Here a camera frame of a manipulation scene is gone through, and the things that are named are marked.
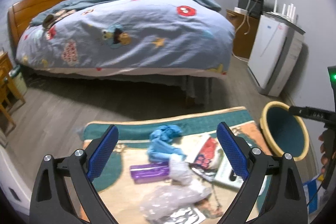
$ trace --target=trash can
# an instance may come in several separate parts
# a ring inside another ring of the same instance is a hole
[[[309,135],[303,120],[291,115],[288,109],[289,106],[282,102],[269,102],[262,111],[260,127],[276,156],[290,153],[299,161],[308,153]]]
[[[18,91],[24,95],[27,92],[26,82],[22,76],[20,65],[16,65],[10,72],[9,76],[13,79],[13,82]]]

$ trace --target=wooden stool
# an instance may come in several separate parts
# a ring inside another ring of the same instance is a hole
[[[5,86],[8,87],[8,89],[13,93],[16,99],[21,100],[23,104],[26,102],[23,95],[17,90],[12,78],[9,76],[8,70],[5,67],[0,67],[0,87],[3,88]],[[13,126],[16,127],[14,120],[2,105],[2,102],[5,100],[8,106],[12,107],[11,102],[7,98],[6,89],[0,90],[0,100],[1,100],[0,110],[6,116],[6,118],[13,124]]]

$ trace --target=wooden floor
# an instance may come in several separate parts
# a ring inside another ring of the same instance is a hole
[[[68,156],[82,147],[78,133],[93,120],[136,121],[173,117],[234,106],[245,106],[258,122],[265,104],[273,98],[258,94],[246,63],[232,58],[225,80],[214,81],[207,107],[185,108],[184,93],[177,87],[110,80],[75,80],[35,76],[27,79],[26,104],[10,110],[17,127],[6,119],[0,125],[16,157],[19,171],[32,188],[43,156]],[[311,170],[302,161],[302,180]]]

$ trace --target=hand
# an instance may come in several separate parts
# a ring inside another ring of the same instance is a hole
[[[320,140],[321,142],[324,141],[324,140],[323,140],[323,135],[320,135],[320,136],[319,136],[319,140]],[[321,153],[325,152],[324,143],[321,144],[320,152],[321,152]],[[324,174],[324,172],[326,171],[325,166],[328,164],[328,161],[329,161],[329,159],[326,157],[325,154],[323,154],[322,157],[321,157],[321,163],[323,164],[323,167],[321,168],[321,173],[322,173],[322,174]]]

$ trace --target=silver screw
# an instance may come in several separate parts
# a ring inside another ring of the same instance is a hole
[[[50,161],[51,160],[51,155],[45,155],[43,160],[44,161]]]
[[[83,155],[83,153],[84,153],[84,151],[82,149],[78,149],[75,152],[75,156],[79,157],[79,156]]]
[[[256,154],[256,155],[259,155],[259,154],[261,153],[261,151],[260,151],[259,148],[256,148],[256,147],[255,147],[255,148],[252,149],[252,153],[253,153],[253,154]]]
[[[285,158],[288,159],[288,160],[291,160],[292,159],[292,155],[290,153],[286,153],[285,154]]]

